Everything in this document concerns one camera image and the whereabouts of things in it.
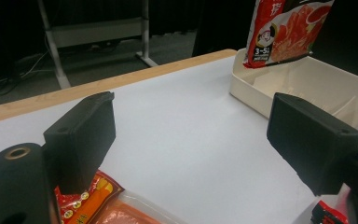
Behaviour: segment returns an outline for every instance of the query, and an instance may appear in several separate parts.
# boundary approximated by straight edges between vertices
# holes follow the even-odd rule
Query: wooden table edge
[[[53,91],[23,100],[0,105],[0,120],[9,119],[21,114],[30,113],[53,105],[63,104],[75,99],[83,98],[101,91],[109,91],[117,87],[129,85],[138,81],[159,77],[175,71],[197,66],[234,56],[237,53],[234,49],[224,49],[213,53],[184,59],[174,63],[166,63],[156,67],[127,73],[124,75],[105,78],[102,80],[86,83],[72,88]]]

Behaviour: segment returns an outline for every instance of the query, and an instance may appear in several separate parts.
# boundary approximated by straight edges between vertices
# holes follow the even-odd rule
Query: white tray
[[[275,92],[301,97],[358,126],[358,76],[311,57],[263,68],[246,68],[246,49],[237,52],[230,93],[269,118]]]

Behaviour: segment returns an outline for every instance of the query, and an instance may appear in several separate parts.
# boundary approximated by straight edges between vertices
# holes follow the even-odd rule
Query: orange food package
[[[98,170],[89,190],[62,195],[55,189],[62,224],[115,223],[159,224],[139,209],[120,200],[125,190],[110,176]]]
[[[258,68],[311,54],[334,0],[256,0],[243,64]]]

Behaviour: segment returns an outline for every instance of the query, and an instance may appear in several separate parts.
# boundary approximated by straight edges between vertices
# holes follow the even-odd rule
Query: table surface
[[[319,198],[269,144],[268,120],[229,94],[235,53],[0,105],[0,151],[43,145],[82,98],[112,91],[117,138],[101,170],[125,189],[187,223],[310,223]]]

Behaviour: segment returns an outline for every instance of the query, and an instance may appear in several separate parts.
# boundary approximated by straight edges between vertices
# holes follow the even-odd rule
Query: metal stand
[[[60,54],[57,48],[142,35],[142,51],[136,52],[135,55],[148,66],[157,66],[149,58],[148,0],[142,0],[142,17],[140,18],[57,27],[50,26],[43,0],[38,0],[38,5],[45,26],[51,57],[56,67],[56,77],[61,89],[70,88],[71,85],[62,69]]]

